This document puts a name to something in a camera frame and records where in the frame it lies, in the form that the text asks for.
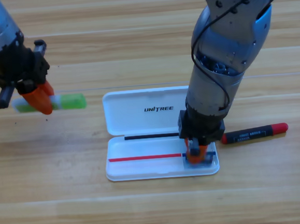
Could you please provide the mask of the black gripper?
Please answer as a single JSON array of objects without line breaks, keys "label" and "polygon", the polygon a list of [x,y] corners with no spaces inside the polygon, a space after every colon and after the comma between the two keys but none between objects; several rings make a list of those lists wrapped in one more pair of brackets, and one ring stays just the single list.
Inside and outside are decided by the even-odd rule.
[{"label": "black gripper", "polygon": [[[179,137],[185,139],[188,162],[199,164],[205,159],[208,145],[221,140],[224,134],[224,115],[203,115],[187,106],[180,110],[178,118]],[[199,146],[191,146],[191,139],[197,139]]]},{"label": "black gripper", "polygon": [[54,89],[46,79],[49,63],[44,54],[47,44],[35,40],[31,50],[24,44],[22,32],[14,40],[2,45],[0,51],[0,109],[9,107],[15,89],[36,111],[50,115],[53,112],[50,96]]}]

